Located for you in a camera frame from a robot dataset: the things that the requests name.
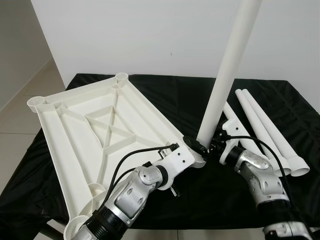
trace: black wire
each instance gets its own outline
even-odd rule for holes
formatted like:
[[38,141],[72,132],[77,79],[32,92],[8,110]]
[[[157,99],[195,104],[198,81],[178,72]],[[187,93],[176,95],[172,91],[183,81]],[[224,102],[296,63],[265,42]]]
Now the black wire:
[[291,194],[291,191],[290,191],[290,188],[289,188],[289,183],[288,183],[288,180],[287,180],[287,176],[285,174],[285,170],[284,168],[282,167],[282,164],[278,158],[278,156],[276,155],[276,153],[272,150],[271,147],[269,147],[265,142],[261,141],[260,139],[256,138],[256,137],[252,137],[252,136],[230,136],[228,135],[226,137],[228,140],[229,139],[251,139],[255,142],[258,142],[260,144],[262,144],[263,146],[265,146],[269,151],[270,153],[272,153],[272,155],[274,156],[276,162],[278,163],[279,165],[279,168],[280,168],[280,171],[281,171],[281,174],[282,174],[282,179],[283,179],[283,185],[284,185],[284,189],[286,190],[286,194],[291,202],[291,205],[293,208],[296,208],[295,207],[295,204],[294,204],[294,201],[293,201],[293,197],[292,197],[292,194]]
[[115,188],[115,186],[119,183],[119,181],[120,181],[126,174],[132,172],[132,171],[135,170],[135,169],[136,169],[135,167],[134,167],[134,168],[130,168],[130,169],[128,169],[127,171],[125,171],[124,173],[122,173],[122,174],[120,175],[120,177],[118,177],[118,179],[114,182],[113,188]]
[[99,210],[101,210],[103,208],[103,206],[105,205],[106,201],[109,199],[113,189],[114,189],[114,184],[115,184],[115,180],[116,180],[116,176],[117,176],[117,173],[121,167],[121,164],[128,158],[130,157],[131,155],[133,154],[138,154],[138,153],[143,153],[143,152],[150,152],[150,151],[154,151],[154,150],[162,150],[162,149],[170,149],[172,147],[176,146],[175,143],[169,145],[169,146],[158,146],[158,147],[151,147],[151,148],[144,148],[144,149],[139,149],[139,150],[135,150],[135,151],[132,151],[132,152],[129,152],[127,155],[125,155],[118,163],[118,165],[116,166],[115,170],[114,170],[114,173],[113,173],[113,176],[112,176],[112,179],[111,179],[111,182],[110,182],[110,187],[108,189],[108,192],[106,193],[106,196],[101,204],[101,206],[99,207]]

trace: upright white pipe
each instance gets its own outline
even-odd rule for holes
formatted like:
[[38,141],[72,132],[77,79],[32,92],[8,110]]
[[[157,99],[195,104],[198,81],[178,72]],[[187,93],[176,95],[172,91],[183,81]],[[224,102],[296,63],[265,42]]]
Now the upright white pipe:
[[[231,108],[231,106],[229,105],[228,102],[225,103],[224,108],[223,108],[223,112],[224,112],[227,119],[237,119],[238,120],[238,128],[239,128],[237,131],[238,136],[239,135],[250,136],[248,131],[246,130],[245,126],[239,120],[239,118],[237,117],[237,115],[235,114],[235,112],[233,111],[233,109]],[[255,144],[254,141],[252,141],[250,139],[241,138],[240,143],[244,148],[246,148],[246,149],[250,150],[251,152],[253,152],[254,154],[268,160],[268,158],[260,151],[260,149],[257,147],[257,145]]]
[[[248,118],[257,138],[260,139],[261,141],[265,142],[274,151],[274,153],[277,155],[277,157],[279,158],[279,160],[281,162],[281,165],[283,167],[285,175],[290,174],[291,168],[290,168],[288,161],[283,156],[281,156],[279,150],[277,149],[276,145],[272,141],[267,130],[265,129],[264,125],[260,121],[259,117],[255,113],[253,108],[251,107],[250,103],[248,102],[248,100],[245,97],[245,95],[243,94],[243,92],[240,89],[237,89],[235,91],[235,94],[236,94],[236,96],[237,96],[237,98],[238,98],[238,100],[244,110],[244,113],[245,113],[246,117]],[[278,165],[276,159],[274,158],[274,156],[271,154],[271,152],[266,147],[264,147],[263,145],[261,145],[261,146],[262,146],[262,149],[263,149],[265,155],[268,157],[269,162],[271,163],[271,165],[273,167],[274,173],[278,177],[280,177],[282,174],[280,172],[280,168],[279,168],[279,165]]]
[[226,45],[215,84],[207,104],[197,140],[209,147],[218,125],[239,62],[248,43],[262,0],[242,0]]
[[275,124],[270,120],[268,115],[256,102],[256,100],[250,94],[250,92],[247,89],[242,90],[242,92],[246,99],[249,101],[256,115],[259,117],[260,121],[262,122],[266,131],[272,138],[281,155],[284,156],[289,162],[292,171],[291,176],[298,177],[308,173],[310,167],[301,157],[297,155],[295,150],[290,146],[286,138],[281,134],[281,132],[278,130]]

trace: tiled floor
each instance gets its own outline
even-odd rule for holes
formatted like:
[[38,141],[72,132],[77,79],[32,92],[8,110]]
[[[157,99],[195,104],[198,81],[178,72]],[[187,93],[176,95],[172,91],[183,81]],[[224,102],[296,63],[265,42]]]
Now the tiled floor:
[[[27,106],[32,96],[47,96],[65,90],[57,67],[52,64],[34,79],[26,94],[0,119],[0,193],[41,128],[37,114]],[[49,224],[63,232],[64,226]],[[36,240],[49,240],[39,233]],[[129,229],[124,240],[263,240],[261,229],[235,230],[136,230]]]

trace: black fabric cover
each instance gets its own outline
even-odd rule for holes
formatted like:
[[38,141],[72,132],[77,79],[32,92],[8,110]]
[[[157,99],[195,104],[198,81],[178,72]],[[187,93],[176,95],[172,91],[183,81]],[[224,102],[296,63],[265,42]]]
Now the black fabric cover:
[[[77,74],[67,89],[113,75]],[[214,85],[213,78],[132,75],[130,81],[185,136],[196,137]],[[255,136],[235,95],[248,89],[310,166],[304,176],[288,176],[295,203],[311,227],[320,227],[320,116],[287,82],[236,79],[228,102]],[[155,191],[133,224],[137,229],[236,229],[261,227],[242,177],[217,159],[180,174],[169,190]],[[0,239],[33,239],[50,219],[68,223],[68,212],[41,130],[0,196]]]

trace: white clamp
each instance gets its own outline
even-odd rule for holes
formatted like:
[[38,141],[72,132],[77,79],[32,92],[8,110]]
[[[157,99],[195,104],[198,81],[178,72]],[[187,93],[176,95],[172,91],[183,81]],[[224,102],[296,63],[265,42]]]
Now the white clamp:
[[[222,125],[222,130],[225,130],[226,133],[230,136],[236,136],[238,130],[238,120],[232,118],[226,121],[226,123]],[[226,146],[219,160],[222,165],[226,164],[226,158],[228,154],[230,153],[231,149],[233,149],[235,146],[238,146],[238,143],[239,139],[230,139],[225,141]]]
[[195,158],[186,146],[180,146],[164,159],[153,163],[154,166],[163,166],[168,173],[168,181],[159,187],[159,190],[166,190],[171,187],[175,177],[195,163]]

